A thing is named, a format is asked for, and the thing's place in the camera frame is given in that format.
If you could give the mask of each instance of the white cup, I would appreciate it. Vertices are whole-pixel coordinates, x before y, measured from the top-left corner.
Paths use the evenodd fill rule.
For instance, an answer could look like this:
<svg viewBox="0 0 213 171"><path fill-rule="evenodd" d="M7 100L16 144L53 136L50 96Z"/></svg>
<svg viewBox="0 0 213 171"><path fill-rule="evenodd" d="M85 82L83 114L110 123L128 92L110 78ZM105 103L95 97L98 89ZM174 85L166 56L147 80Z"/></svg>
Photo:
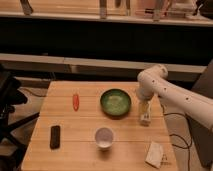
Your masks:
<svg viewBox="0 0 213 171"><path fill-rule="evenodd" d="M95 133L95 142L102 151L108 150L112 146L113 132L109 128L99 128Z"/></svg>

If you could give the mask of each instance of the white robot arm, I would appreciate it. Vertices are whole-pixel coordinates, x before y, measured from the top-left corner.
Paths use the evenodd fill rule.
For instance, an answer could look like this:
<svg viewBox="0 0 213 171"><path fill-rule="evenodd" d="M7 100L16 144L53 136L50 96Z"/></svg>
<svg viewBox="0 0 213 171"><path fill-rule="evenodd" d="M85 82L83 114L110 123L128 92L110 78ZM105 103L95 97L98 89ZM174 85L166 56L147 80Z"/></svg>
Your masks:
<svg viewBox="0 0 213 171"><path fill-rule="evenodd" d="M169 83L167 76L166 67L160 64L139 73L137 97L149 101L156 93L213 132L213 100Z"/></svg>

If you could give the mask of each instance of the cable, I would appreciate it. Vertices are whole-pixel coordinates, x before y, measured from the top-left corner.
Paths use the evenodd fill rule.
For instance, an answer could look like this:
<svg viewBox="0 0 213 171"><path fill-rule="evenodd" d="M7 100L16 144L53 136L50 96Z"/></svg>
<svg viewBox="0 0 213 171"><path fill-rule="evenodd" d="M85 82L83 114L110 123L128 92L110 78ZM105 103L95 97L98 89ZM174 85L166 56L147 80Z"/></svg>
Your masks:
<svg viewBox="0 0 213 171"><path fill-rule="evenodd" d="M27 88L20 88L20 90L24 90L24 91L27 91L28 93L32 94L33 96L36 96L36 97L46 97L46 95L39 95L39 94L36 94L34 92L32 92L31 90L27 89Z"/></svg>
<svg viewBox="0 0 213 171"><path fill-rule="evenodd" d="M178 115L178 116L184 117L186 119L186 121L187 121L187 117L183 113L178 113L178 112L164 113L164 116L171 116L171 115ZM184 146L184 147L183 146L179 146L177 144L172 144L172 146L180 148L180 149L185 149L185 150L188 151L188 161L187 161L188 171L190 171L190 159L191 159L190 148L192 147L192 143L193 143L192 136L191 136L190 133L189 133L189 135L190 135L190 143L189 144L187 143L187 141L182 136L180 136L178 134L171 134L170 135L171 137L175 136L175 137L180 138L185 143L186 146Z"/></svg>
<svg viewBox="0 0 213 171"><path fill-rule="evenodd" d="M183 142L185 143L186 147L182 147L182 146L179 146L179 145L176 145L176 144L172 144L172 146L174 147L177 147L177 148L180 148L180 149L187 149L188 151L188 161L187 161L187 166L188 166L188 171L190 171L190 159L191 159L191 152L190 152L190 146L189 144L187 143L187 141L181 137L180 135L177 135L177 134L171 134L169 136L176 136L176 137L179 137L181 140L183 140Z"/></svg>
<svg viewBox="0 0 213 171"><path fill-rule="evenodd" d="M178 115L178 116L184 117L184 118L186 119L186 121L187 121L187 117L186 117L186 115L185 115L185 114L183 114L183 113L171 112L171 113L164 113L163 115L164 115L164 116ZM191 134L190 134L190 133L189 133L189 136L190 136L190 143L189 143L189 147L191 147L191 146L192 146L193 141L192 141L192 136L191 136Z"/></svg>

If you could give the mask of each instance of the chair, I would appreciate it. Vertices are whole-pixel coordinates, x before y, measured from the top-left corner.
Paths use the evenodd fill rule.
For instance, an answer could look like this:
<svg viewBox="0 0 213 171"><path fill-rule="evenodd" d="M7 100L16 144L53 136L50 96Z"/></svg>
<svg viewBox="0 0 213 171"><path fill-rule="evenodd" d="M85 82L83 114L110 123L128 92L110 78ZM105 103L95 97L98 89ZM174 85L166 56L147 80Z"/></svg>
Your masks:
<svg viewBox="0 0 213 171"><path fill-rule="evenodd" d="M17 140L11 132L36 119L39 113L35 113L10 125L8 124L9 114L15 110L12 105L27 103L27 97L17 90L20 86L20 81L12 77L10 72L3 69L0 71L0 142L6 138L17 146L18 149L26 150L27 146Z"/></svg>
<svg viewBox="0 0 213 171"><path fill-rule="evenodd" d="M0 171L18 171L25 152L17 149L10 156L0 155Z"/></svg>

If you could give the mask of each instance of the red object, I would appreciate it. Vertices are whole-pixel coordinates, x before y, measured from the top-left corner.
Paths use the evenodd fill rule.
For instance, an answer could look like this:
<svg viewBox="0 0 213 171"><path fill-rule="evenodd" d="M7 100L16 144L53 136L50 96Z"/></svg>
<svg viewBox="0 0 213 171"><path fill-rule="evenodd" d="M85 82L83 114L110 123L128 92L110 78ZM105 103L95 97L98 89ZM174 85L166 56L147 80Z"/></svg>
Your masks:
<svg viewBox="0 0 213 171"><path fill-rule="evenodd" d="M73 95L72 102L73 102L73 109L75 111L77 111L78 108L79 108L79 96L78 96L78 94Z"/></svg>

